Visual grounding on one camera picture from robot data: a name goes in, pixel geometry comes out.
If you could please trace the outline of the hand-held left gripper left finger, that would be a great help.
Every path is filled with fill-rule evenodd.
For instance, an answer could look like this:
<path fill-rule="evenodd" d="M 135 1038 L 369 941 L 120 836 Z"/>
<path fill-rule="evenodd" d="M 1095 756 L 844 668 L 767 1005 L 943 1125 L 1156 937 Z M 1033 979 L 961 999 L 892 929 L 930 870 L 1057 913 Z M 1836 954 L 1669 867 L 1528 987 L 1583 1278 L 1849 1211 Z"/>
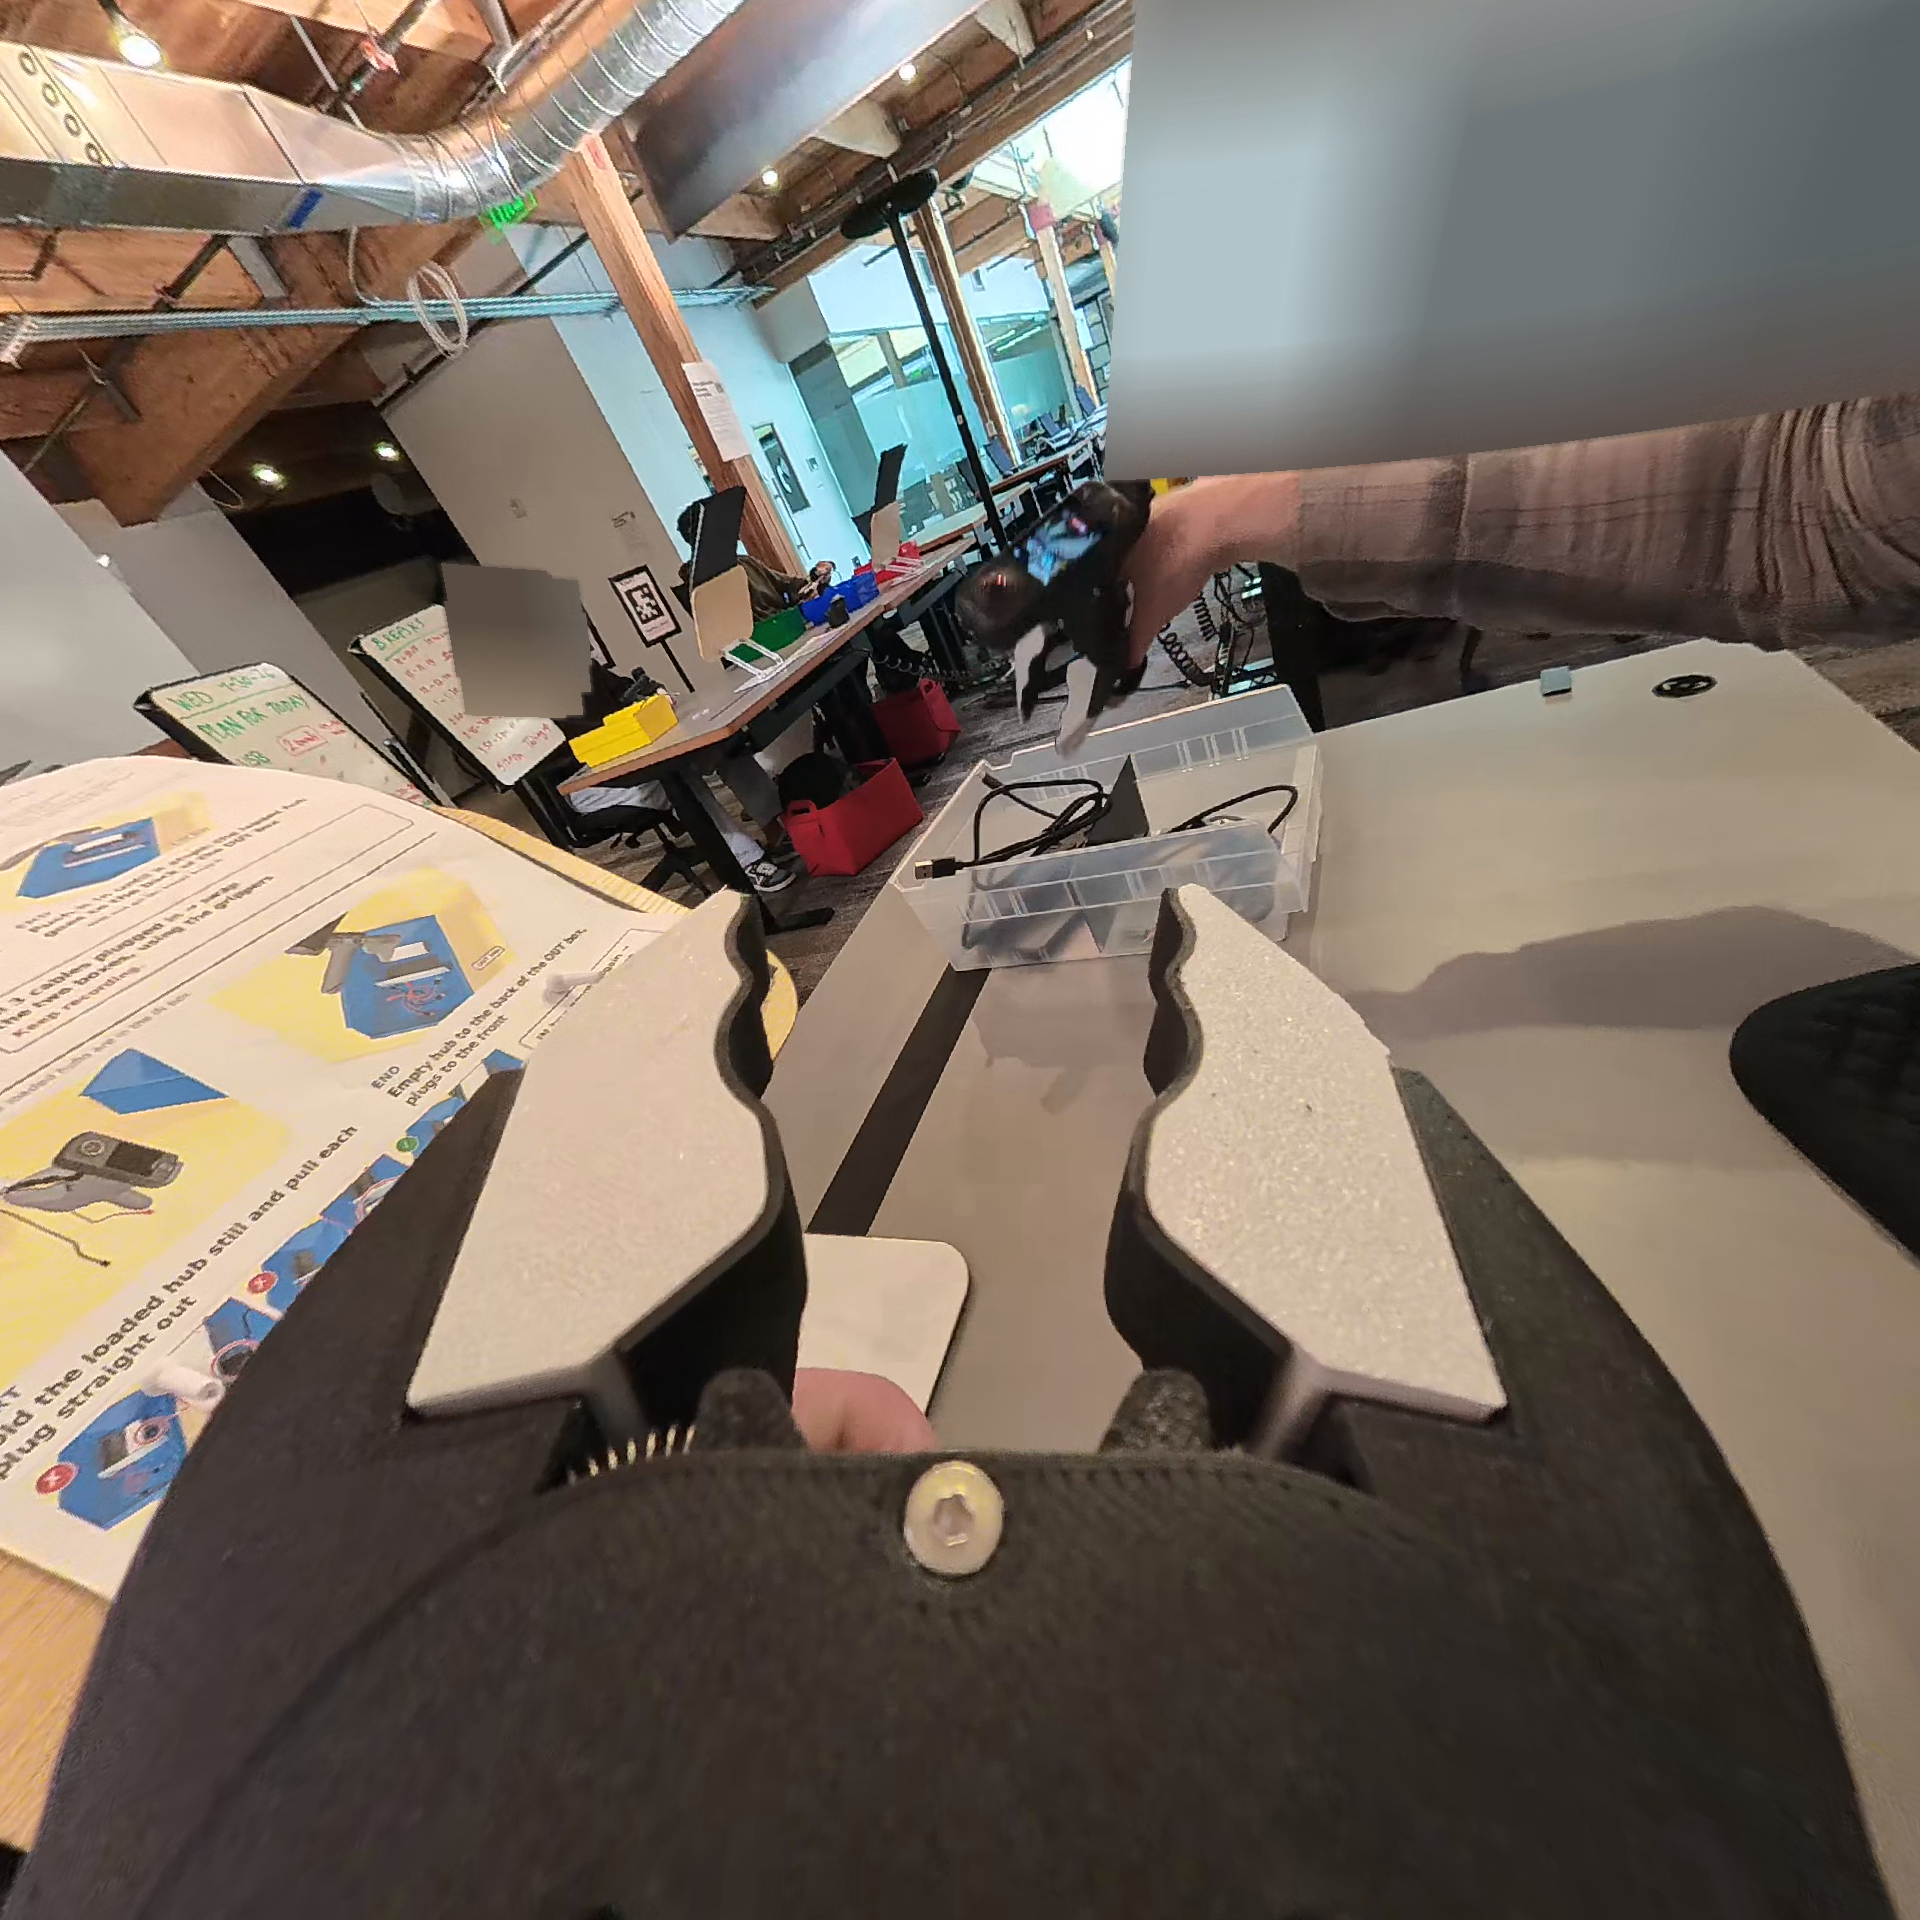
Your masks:
<path fill-rule="evenodd" d="M 573 1401 L 647 1443 L 720 1377 L 790 1401 L 808 1278 L 760 1102 L 770 982 L 757 903 L 711 897 L 566 996 L 490 1125 L 416 1418 Z"/>

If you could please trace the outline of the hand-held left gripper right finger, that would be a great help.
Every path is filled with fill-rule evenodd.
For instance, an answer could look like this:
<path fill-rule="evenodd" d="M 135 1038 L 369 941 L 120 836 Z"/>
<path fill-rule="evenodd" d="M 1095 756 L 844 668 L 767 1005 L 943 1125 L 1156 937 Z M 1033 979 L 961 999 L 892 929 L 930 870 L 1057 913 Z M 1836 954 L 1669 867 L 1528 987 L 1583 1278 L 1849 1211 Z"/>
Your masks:
<path fill-rule="evenodd" d="M 1150 951 L 1151 1099 L 1119 1175 L 1106 1307 L 1213 1441 L 1284 1459 L 1334 1403 L 1487 1425 L 1506 1394 L 1384 1045 L 1200 885 Z"/>

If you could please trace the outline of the clear plastic bin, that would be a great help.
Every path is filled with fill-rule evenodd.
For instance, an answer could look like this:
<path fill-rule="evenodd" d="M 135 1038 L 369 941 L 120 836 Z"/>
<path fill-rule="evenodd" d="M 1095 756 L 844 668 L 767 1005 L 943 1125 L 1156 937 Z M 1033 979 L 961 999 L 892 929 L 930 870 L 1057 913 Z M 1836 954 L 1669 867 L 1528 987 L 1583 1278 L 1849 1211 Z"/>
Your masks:
<path fill-rule="evenodd" d="M 1151 834 L 1061 852 L 1127 755 Z M 1167 890 L 1198 885 L 1277 941 L 1311 899 L 1320 751 L 1287 687 L 981 762 L 904 852 L 892 887 L 950 970 L 1145 954 Z"/>

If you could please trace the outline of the person's right forearm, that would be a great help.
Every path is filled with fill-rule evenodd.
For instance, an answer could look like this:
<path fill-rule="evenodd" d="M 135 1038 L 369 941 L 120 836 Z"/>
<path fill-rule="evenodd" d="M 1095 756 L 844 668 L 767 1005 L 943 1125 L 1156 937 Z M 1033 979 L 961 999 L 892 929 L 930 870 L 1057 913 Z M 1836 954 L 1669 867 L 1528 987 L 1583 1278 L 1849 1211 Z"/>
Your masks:
<path fill-rule="evenodd" d="M 1767 646 L 1914 636 L 1917 397 L 1303 476 L 1342 617 Z"/>

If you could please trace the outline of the person's right hand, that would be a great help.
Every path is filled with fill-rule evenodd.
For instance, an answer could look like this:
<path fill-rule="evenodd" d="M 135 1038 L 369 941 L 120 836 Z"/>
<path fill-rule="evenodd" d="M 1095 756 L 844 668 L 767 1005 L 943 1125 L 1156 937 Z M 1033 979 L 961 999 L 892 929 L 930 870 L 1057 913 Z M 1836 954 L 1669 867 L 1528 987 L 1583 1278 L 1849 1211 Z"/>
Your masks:
<path fill-rule="evenodd" d="M 1303 476 L 1209 476 L 1156 497 L 1119 571 L 1129 593 L 1127 655 L 1151 642 L 1221 569 L 1239 562 L 1295 569 L 1303 553 Z"/>

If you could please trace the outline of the red plastic bin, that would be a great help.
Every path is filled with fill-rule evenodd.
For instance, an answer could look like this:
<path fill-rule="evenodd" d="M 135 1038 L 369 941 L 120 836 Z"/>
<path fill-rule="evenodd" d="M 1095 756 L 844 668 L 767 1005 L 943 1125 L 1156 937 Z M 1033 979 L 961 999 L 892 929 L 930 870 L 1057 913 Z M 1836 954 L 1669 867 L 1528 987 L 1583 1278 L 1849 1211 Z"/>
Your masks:
<path fill-rule="evenodd" d="M 925 812 L 898 758 L 862 762 L 848 791 L 823 807 L 796 799 L 784 827 L 806 875 L 855 878 L 924 830 Z"/>

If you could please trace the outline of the wooden work table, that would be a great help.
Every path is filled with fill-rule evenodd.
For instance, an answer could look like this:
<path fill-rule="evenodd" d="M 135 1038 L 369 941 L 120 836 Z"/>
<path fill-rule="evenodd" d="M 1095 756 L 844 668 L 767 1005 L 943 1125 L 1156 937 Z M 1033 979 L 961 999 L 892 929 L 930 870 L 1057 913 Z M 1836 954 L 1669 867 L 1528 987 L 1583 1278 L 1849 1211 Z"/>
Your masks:
<path fill-rule="evenodd" d="M 774 743 L 808 713 L 823 717 L 831 745 L 848 764 L 885 762 L 889 751 L 869 693 L 873 641 L 885 621 L 908 610 L 909 601 L 936 589 L 949 569 L 967 556 L 970 542 L 970 534 L 960 534 L 930 549 L 918 564 L 885 580 L 870 603 L 844 625 L 806 629 L 759 676 L 680 706 L 673 727 L 660 738 L 565 777 L 558 803 L 559 823 L 566 827 L 605 826 L 610 810 L 584 817 L 569 799 L 612 786 L 656 783 L 717 883 L 753 893 L 749 869 L 734 854 L 728 836 L 720 831 L 701 799 L 709 791 L 705 779 L 717 777 L 725 762 Z"/>

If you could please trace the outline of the yellow plastic bin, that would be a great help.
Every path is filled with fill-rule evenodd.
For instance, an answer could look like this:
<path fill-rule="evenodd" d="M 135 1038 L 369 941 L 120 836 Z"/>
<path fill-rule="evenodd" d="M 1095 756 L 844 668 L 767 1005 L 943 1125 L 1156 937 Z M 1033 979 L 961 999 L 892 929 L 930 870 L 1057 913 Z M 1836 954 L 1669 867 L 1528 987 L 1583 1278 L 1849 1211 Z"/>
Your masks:
<path fill-rule="evenodd" d="M 596 770 L 653 747 L 678 725 L 678 713 L 665 690 L 653 690 L 636 702 L 617 706 L 602 722 L 575 733 L 569 749 L 575 762 Z"/>

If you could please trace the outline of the wooden column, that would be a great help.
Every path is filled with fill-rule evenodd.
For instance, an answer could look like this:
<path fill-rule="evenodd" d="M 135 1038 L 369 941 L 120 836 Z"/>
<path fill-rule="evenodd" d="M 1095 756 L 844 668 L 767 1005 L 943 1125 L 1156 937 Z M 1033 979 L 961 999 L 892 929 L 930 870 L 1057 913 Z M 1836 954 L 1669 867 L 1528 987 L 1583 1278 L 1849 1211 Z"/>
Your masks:
<path fill-rule="evenodd" d="M 743 534 L 749 553 L 780 573 L 800 573 L 800 551 L 785 534 L 777 505 L 760 482 L 749 444 L 713 433 L 687 369 L 701 356 L 684 322 L 673 290 L 656 258 L 625 186 L 601 135 L 581 141 L 559 181 L 583 238 L 596 253 L 615 295 L 645 348 L 658 385 L 678 417 L 697 466 L 714 491 L 743 489 Z"/>

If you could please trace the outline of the black wrist rest pad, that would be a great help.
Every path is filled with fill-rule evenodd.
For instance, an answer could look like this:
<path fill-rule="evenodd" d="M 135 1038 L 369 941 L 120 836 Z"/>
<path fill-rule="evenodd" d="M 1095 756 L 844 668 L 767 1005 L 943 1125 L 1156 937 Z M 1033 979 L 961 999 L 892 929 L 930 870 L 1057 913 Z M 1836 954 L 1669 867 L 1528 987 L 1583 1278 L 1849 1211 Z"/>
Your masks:
<path fill-rule="evenodd" d="M 1778 996 L 1730 1041 L 1744 1099 L 1917 1253 L 1917 964 Z"/>

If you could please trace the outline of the white easel board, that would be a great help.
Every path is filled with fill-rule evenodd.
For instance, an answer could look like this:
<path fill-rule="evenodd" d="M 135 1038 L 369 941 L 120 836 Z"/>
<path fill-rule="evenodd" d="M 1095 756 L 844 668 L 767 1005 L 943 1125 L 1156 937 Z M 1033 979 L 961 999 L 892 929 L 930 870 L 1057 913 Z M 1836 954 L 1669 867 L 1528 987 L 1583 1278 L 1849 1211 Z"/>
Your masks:
<path fill-rule="evenodd" d="M 466 711 L 442 605 L 421 607 L 389 627 L 359 633 L 346 651 L 493 786 L 512 789 L 566 751 L 566 735 L 549 717 Z"/>
<path fill-rule="evenodd" d="M 148 687 L 135 698 L 135 713 L 197 762 L 353 783 L 416 805 L 434 803 L 389 755 L 274 662 L 247 662 Z"/>

